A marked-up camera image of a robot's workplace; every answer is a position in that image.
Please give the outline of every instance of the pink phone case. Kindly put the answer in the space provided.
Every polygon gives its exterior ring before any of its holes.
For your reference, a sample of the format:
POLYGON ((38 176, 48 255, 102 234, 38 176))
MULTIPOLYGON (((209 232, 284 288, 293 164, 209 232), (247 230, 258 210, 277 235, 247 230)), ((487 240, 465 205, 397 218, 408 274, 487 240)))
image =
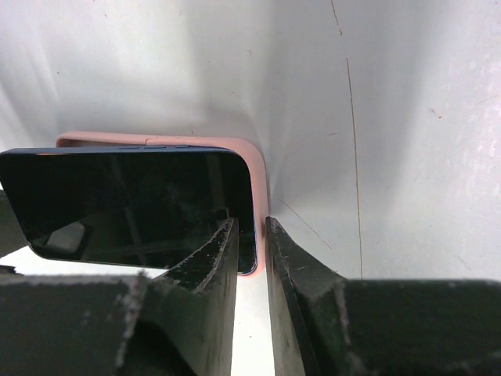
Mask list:
POLYGON ((268 190, 265 162, 256 146, 243 139, 226 137, 147 136, 103 132, 68 132, 57 138, 57 147, 113 145, 190 145, 221 147, 239 154, 250 173, 254 205, 254 227, 258 265, 253 273, 239 277, 257 276, 265 268, 265 219, 268 216, 268 190))

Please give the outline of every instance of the white backdrop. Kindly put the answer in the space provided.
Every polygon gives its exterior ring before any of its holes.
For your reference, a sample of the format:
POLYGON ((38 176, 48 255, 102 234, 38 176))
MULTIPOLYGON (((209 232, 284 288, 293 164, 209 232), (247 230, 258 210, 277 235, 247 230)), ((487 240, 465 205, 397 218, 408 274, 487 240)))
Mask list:
MULTIPOLYGON (((346 277, 499 279, 500 21, 496 0, 0 0, 0 147, 240 137, 272 215, 346 277)), ((265 275, 237 294, 233 373, 272 374, 265 275)))

